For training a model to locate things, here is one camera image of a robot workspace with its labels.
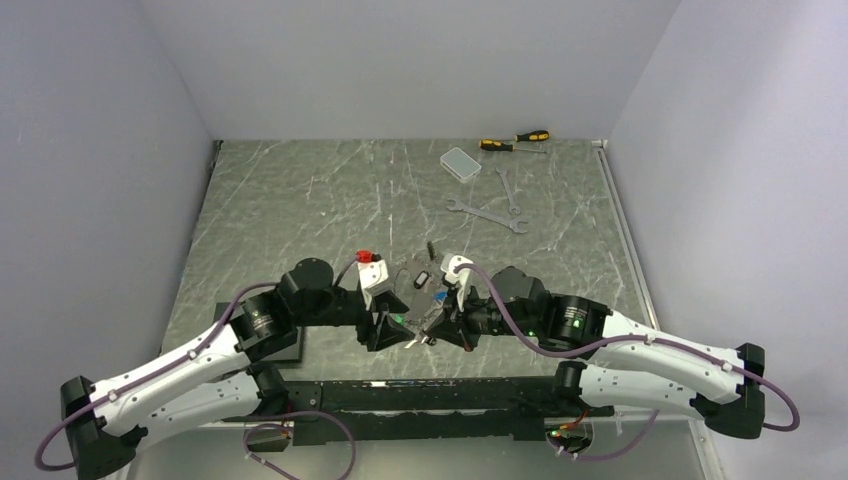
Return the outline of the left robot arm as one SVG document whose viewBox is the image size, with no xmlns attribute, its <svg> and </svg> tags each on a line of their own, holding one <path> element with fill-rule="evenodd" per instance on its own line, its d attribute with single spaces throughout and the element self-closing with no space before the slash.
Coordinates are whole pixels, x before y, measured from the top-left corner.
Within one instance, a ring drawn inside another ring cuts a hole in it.
<svg viewBox="0 0 848 480">
<path fill-rule="evenodd" d="M 350 326 L 370 352 L 414 338 L 395 319 L 409 308 L 386 262 L 376 257 L 355 267 L 358 284 L 347 290 L 329 263 L 303 259 L 279 282 L 238 294 L 210 328 L 169 353 L 110 379 L 67 381 L 63 430 L 78 478 L 104 478 L 179 431 L 295 411 L 304 395 L 286 387 L 266 359 L 297 344 L 305 327 Z"/>
</svg>

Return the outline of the large silver wrench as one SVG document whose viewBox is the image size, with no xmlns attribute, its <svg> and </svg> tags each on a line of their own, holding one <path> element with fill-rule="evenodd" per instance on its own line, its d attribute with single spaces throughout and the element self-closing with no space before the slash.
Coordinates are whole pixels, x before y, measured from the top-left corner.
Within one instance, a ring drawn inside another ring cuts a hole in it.
<svg viewBox="0 0 848 480">
<path fill-rule="evenodd" d="M 520 217 L 505 217 L 489 210 L 472 207 L 457 198 L 449 198 L 446 208 L 453 212 L 463 212 L 508 228 L 515 234 L 526 234 L 528 221 Z"/>
</svg>

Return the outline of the black key tag white label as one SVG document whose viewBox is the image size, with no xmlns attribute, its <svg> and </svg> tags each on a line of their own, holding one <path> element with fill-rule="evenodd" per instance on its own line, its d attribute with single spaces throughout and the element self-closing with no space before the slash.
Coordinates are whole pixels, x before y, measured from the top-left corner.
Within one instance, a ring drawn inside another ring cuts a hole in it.
<svg viewBox="0 0 848 480">
<path fill-rule="evenodd" d="M 413 278 L 413 287 L 416 290 L 423 289 L 429 282 L 431 274 L 426 270 L 419 271 Z"/>
</svg>

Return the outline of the metal key organizer plate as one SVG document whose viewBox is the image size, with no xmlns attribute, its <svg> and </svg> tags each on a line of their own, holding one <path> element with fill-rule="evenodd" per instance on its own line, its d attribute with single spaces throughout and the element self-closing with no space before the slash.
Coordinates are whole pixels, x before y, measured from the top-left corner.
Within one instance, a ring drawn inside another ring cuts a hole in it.
<svg viewBox="0 0 848 480">
<path fill-rule="evenodd" d="M 421 250 L 408 256 L 394 269 L 394 291 L 409 307 L 409 311 L 402 315 L 404 324 L 419 336 L 423 335 L 423 330 L 441 313 L 444 300 L 433 300 L 437 292 L 446 291 L 442 284 L 443 272 L 440 266 L 440 260 L 431 261 L 427 250 Z M 421 270 L 428 271 L 431 278 L 423 289 L 416 290 L 413 287 L 413 278 Z"/>
</svg>

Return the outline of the yellow black screwdriver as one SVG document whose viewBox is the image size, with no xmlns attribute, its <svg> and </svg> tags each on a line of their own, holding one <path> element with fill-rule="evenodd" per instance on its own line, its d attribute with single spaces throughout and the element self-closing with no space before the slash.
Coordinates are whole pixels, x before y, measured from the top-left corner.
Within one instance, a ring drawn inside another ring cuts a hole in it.
<svg viewBox="0 0 848 480">
<path fill-rule="evenodd" d="M 479 148 L 489 152 L 525 152 L 533 154 L 546 154 L 545 150 L 517 147 L 514 144 L 504 143 L 498 140 L 482 139 L 479 141 Z"/>
<path fill-rule="evenodd" d="M 535 130 L 531 132 L 519 133 L 515 134 L 510 141 L 511 142 L 524 142 L 524 143 L 539 143 L 547 141 L 550 138 L 550 133 L 547 130 Z"/>
</svg>

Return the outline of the yellow black screwdriver rear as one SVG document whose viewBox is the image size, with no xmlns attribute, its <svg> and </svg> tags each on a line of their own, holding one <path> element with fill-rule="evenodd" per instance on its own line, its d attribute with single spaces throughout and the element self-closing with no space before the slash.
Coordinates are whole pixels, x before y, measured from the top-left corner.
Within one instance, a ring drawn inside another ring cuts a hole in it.
<svg viewBox="0 0 848 480">
<path fill-rule="evenodd" d="M 547 130 L 535 130 L 531 132 L 519 133 L 515 134 L 510 141 L 511 142 L 524 142 L 524 143 L 539 143 L 547 141 L 550 138 L 550 133 Z"/>
</svg>

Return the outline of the black flat box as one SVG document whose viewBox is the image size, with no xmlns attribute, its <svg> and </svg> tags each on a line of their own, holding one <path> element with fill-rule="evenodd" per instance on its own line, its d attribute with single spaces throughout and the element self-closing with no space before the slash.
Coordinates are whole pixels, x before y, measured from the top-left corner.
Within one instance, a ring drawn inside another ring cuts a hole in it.
<svg viewBox="0 0 848 480">
<path fill-rule="evenodd" d="M 217 302 L 214 309 L 213 322 L 217 321 L 222 314 L 225 312 L 228 302 Z M 231 315 L 229 324 L 236 326 L 238 320 L 237 318 L 242 317 L 244 314 L 241 307 L 234 307 Z M 306 337 L 306 329 L 298 327 L 297 329 L 297 337 L 294 344 L 289 345 L 281 350 L 278 350 L 272 354 L 266 355 L 260 360 L 260 363 L 272 364 L 272 365 L 300 365 L 303 361 L 304 349 L 305 349 L 305 337 Z"/>
</svg>

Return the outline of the small silver wrench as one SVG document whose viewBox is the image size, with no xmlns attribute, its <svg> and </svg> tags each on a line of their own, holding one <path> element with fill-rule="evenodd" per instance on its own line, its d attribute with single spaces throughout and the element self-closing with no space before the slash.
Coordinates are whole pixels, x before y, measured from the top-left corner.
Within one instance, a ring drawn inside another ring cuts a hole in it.
<svg viewBox="0 0 848 480">
<path fill-rule="evenodd" d="M 518 205 L 517 201 L 515 200 L 514 192 L 508 179 L 508 170 L 504 167 L 497 167 L 495 171 L 501 179 L 503 187 L 505 189 L 505 193 L 509 202 L 509 212 L 512 215 L 520 215 L 522 213 L 522 210 L 521 207 Z"/>
</svg>

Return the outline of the clear plastic box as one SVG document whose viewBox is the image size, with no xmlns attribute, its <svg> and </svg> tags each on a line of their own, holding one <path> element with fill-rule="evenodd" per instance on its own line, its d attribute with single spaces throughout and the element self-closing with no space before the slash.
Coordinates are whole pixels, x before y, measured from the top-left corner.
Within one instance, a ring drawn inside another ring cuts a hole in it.
<svg viewBox="0 0 848 480">
<path fill-rule="evenodd" d="M 457 181 L 469 183 L 481 171 L 482 166 L 459 147 L 453 147 L 440 157 L 440 165 Z"/>
</svg>

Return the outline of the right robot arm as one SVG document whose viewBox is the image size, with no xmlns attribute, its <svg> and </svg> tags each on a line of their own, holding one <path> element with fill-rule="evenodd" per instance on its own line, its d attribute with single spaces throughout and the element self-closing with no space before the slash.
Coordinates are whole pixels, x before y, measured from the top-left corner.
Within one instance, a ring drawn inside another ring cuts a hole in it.
<svg viewBox="0 0 848 480">
<path fill-rule="evenodd" d="M 559 360 L 551 401 L 557 411 L 632 406 L 701 420 L 722 435 L 757 439 L 765 396 L 755 382 L 764 350 L 713 347 L 642 324 L 602 303 L 550 292 L 515 267 L 469 286 L 471 269 L 448 273 L 448 293 L 426 336 L 473 351 L 481 337 L 509 335 Z"/>
</svg>

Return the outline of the yellow black screwdriver front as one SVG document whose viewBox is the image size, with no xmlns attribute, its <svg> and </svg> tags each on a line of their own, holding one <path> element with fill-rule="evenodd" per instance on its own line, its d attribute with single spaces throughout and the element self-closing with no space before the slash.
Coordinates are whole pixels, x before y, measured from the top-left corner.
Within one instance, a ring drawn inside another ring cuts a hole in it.
<svg viewBox="0 0 848 480">
<path fill-rule="evenodd" d="M 533 154 L 546 154 L 545 150 L 517 147 L 514 144 L 504 143 L 498 140 L 482 139 L 479 141 L 479 148 L 489 152 L 525 152 Z"/>
</svg>

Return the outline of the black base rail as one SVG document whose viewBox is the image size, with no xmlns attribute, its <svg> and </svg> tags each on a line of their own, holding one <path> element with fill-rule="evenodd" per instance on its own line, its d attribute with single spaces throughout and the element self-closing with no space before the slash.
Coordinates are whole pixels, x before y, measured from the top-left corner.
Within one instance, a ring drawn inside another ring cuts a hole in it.
<svg viewBox="0 0 848 480">
<path fill-rule="evenodd" d="M 509 437 L 541 441 L 559 420 L 608 418 L 610 406 L 589 407 L 552 376 L 393 380 L 286 380 L 272 368 L 257 373 L 259 406 L 237 421 L 279 421 L 291 415 L 297 446 L 358 441 Z"/>
</svg>

